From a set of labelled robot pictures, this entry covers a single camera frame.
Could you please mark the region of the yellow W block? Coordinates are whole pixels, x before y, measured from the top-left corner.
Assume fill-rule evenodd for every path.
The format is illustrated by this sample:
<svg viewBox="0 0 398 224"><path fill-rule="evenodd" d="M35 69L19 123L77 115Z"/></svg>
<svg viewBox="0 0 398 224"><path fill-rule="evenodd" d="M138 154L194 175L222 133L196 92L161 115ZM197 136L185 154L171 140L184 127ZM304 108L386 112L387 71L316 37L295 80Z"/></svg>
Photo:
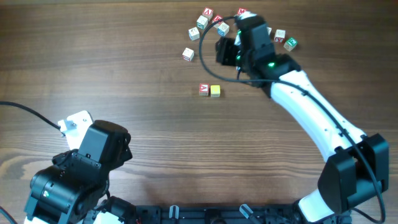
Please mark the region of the yellow W block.
<svg viewBox="0 0 398 224"><path fill-rule="evenodd" d="M219 85L211 85L210 86L210 95L211 97L218 98L221 95L221 88Z"/></svg>

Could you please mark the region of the white number 2 block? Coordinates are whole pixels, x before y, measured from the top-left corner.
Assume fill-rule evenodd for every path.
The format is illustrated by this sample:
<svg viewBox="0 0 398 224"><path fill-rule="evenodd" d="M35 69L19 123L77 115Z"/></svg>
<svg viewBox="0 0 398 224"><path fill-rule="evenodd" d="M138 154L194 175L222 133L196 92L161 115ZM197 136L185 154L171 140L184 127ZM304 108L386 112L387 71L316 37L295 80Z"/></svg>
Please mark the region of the white number 2 block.
<svg viewBox="0 0 398 224"><path fill-rule="evenodd" d="M190 40L194 41L200 38L200 32L197 27L193 27L188 30Z"/></svg>

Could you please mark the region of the red A block top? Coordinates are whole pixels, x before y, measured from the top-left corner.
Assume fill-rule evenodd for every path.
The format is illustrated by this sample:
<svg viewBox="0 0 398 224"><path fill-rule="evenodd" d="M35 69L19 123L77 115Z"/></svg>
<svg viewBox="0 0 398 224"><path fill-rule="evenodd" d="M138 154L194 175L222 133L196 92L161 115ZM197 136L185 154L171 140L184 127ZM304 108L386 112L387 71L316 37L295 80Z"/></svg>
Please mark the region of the red A block top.
<svg viewBox="0 0 398 224"><path fill-rule="evenodd" d="M202 16L204 16L205 18L207 18L210 21L213 17L213 12L214 12L214 10L212 8L206 7L206 8L204 8L204 10L202 12Z"/></svg>

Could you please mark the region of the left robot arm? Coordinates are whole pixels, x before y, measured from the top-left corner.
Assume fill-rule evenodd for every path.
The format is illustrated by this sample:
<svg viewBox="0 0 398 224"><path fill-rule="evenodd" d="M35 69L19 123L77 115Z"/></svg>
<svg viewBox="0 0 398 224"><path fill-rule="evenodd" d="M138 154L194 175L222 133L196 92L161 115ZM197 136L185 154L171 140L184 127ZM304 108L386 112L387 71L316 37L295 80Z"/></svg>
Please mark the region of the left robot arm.
<svg viewBox="0 0 398 224"><path fill-rule="evenodd" d="M109 173L132 159L128 130L109 121L91 124L78 149L58 154L36 173L25 205L26 219L78 223L109 189Z"/></svg>

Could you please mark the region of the red M block upright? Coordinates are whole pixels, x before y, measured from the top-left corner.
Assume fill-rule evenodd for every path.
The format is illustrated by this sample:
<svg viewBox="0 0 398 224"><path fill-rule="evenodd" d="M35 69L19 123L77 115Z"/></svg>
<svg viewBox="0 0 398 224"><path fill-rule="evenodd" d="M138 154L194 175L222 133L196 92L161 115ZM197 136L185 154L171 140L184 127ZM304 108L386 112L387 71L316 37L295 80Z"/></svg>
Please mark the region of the red M block upright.
<svg viewBox="0 0 398 224"><path fill-rule="evenodd" d="M247 9L245 9L245 8L239 8L236 15L240 16L240 15L244 14L246 11L247 11Z"/></svg>

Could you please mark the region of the red Y block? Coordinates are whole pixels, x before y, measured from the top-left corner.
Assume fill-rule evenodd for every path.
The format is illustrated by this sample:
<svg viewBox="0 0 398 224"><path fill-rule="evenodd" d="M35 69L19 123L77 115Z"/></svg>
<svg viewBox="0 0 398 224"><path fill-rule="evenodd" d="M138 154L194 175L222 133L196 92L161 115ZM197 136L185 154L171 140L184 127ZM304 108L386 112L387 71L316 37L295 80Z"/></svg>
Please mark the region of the red Y block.
<svg viewBox="0 0 398 224"><path fill-rule="evenodd" d="M274 34L274 42L283 43L285 40L286 31L277 29Z"/></svg>

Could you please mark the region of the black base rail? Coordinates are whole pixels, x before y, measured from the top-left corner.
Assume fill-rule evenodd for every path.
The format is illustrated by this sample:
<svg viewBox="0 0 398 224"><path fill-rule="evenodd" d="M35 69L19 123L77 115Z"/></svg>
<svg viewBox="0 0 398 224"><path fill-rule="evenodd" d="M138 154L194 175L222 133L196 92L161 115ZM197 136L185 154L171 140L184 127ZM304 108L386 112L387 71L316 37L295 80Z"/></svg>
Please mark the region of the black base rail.
<svg viewBox="0 0 398 224"><path fill-rule="evenodd" d="M282 224L301 223L302 218L292 205L233 207L137 206L137 224Z"/></svg>

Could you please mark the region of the red a block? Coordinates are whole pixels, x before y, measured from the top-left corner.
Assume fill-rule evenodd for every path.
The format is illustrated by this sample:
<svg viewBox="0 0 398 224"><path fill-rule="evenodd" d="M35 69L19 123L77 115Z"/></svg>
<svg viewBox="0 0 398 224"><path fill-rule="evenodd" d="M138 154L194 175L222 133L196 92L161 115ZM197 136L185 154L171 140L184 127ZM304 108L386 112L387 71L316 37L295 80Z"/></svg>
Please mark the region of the red a block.
<svg viewBox="0 0 398 224"><path fill-rule="evenodd" d="M202 12L202 16L204 16L205 18L207 18L210 21L213 17L213 12L214 12L214 10L212 8L206 7L206 8L204 8L204 10Z"/></svg>
<svg viewBox="0 0 398 224"><path fill-rule="evenodd" d="M208 83L201 83L199 85L199 95L200 96L208 96L209 95L209 84Z"/></svg>

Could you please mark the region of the blue-sided picture block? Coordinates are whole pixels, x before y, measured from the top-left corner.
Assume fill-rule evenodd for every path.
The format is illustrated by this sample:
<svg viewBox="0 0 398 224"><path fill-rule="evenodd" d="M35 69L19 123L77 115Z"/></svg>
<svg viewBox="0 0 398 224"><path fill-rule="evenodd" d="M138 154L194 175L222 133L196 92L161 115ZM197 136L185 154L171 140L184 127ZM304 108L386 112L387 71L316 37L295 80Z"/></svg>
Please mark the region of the blue-sided picture block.
<svg viewBox="0 0 398 224"><path fill-rule="evenodd" d="M229 32L229 25L227 25L227 23L222 22L218 28L217 28L217 33L222 36L225 37Z"/></svg>

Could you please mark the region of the green F block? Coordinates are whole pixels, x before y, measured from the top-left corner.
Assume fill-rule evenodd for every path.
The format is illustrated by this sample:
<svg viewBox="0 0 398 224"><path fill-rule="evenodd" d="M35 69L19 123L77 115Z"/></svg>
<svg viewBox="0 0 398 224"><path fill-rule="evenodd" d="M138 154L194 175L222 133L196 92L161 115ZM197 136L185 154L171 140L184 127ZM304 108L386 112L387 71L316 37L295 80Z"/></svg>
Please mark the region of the green F block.
<svg viewBox="0 0 398 224"><path fill-rule="evenodd" d="M297 46L297 44L298 44L297 40L294 39L293 37L290 37L285 41L284 48L289 52L291 52Z"/></svg>

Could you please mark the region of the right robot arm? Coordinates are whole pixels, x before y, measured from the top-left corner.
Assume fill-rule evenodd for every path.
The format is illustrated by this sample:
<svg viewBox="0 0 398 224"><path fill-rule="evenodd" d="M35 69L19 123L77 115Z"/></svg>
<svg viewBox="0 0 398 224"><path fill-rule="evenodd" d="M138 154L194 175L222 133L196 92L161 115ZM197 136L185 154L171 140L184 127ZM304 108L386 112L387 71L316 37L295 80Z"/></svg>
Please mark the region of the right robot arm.
<svg viewBox="0 0 398 224"><path fill-rule="evenodd" d="M277 54L266 21L245 12L234 16L234 38L215 45L218 63L248 75L244 84L260 88L287 110L313 140L325 166L316 189L298 201L307 223L357 211L371 198L382 200L389 185L389 145L347 121L315 89L300 65Z"/></svg>

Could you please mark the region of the white Z block red side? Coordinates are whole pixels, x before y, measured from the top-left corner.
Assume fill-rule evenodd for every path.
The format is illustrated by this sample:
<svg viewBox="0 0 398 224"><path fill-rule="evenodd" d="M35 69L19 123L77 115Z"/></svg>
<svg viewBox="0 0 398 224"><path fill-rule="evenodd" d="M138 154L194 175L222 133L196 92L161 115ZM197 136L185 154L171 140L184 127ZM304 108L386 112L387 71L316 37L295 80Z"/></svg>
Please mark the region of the white Z block red side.
<svg viewBox="0 0 398 224"><path fill-rule="evenodd" d="M192 49L185 48L182 53L182 57L184 60L191 62L194 57L194 51Z"/></svg>

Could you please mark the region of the red M block tilted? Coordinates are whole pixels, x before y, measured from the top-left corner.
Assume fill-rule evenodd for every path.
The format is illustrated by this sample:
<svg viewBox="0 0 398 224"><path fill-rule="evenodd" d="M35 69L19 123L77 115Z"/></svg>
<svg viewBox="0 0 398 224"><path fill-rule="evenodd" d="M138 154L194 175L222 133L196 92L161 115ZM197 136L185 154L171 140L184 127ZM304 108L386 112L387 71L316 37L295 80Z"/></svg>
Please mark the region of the red M block tilted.
<svg viewBox="0 0 398 224"><path fill-rule="evenodd" d="M213 20L212 23L214 23L214 28L217 29L222 23L223 23L223 18L220 15L216 15Z"/></svg>

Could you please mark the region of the green-sided white block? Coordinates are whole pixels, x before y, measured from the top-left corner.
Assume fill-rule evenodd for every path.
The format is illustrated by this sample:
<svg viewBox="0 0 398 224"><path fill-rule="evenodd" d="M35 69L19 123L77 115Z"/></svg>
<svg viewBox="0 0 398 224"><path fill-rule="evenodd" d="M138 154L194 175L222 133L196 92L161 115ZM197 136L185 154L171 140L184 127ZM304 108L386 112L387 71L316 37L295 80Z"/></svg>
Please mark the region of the green-sided white block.
<svg viewBox="0 0 398 224"><path fill-rule="evenodd" d="M205 28L207 27L207 25L208 25L208 18L207 18L207 17L205 17L205 16L200 16L200 17L197 19L197 27L198 27L199 29L205 30Z"/></svg>

